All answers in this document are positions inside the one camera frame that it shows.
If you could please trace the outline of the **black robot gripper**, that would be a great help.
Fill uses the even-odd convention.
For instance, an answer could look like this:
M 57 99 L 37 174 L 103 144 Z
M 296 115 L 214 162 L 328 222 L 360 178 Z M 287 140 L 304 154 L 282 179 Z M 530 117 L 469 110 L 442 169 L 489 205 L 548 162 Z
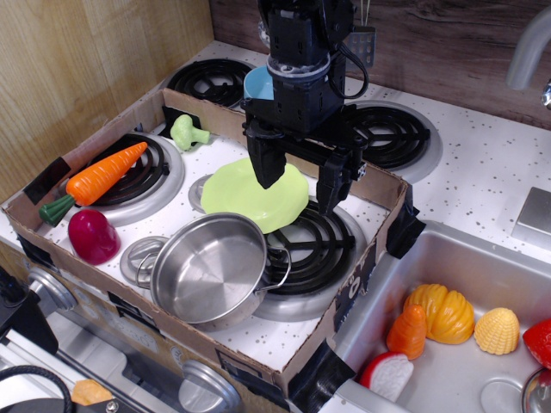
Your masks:
M 329 215 L 345 200 L 362 173 L 365 138 L 347 126 L 344 115 L 344 57 L 326 57 L 312 66 L 293 67 L 269 59 L 274 99 L 244 98 L 245 136 L 257 182 L 268 189 L 283 175 L 286 156 L 319 167 L 319 214 Z

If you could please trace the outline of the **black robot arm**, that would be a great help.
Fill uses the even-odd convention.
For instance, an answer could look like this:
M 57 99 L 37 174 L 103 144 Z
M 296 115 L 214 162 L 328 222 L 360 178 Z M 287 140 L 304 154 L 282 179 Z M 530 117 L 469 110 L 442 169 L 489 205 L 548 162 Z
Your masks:
M 274 96 L 241 104 L 257 182 L 274 185 L 289 155 L 315 164 L 319 214 L 328 215 L 366 167 L 368 142 L 344 119 L 346 63 L 363 66 L 344 43 L 356 8 L 350 1 L 261 1 L 258 8 L 269 36 Z

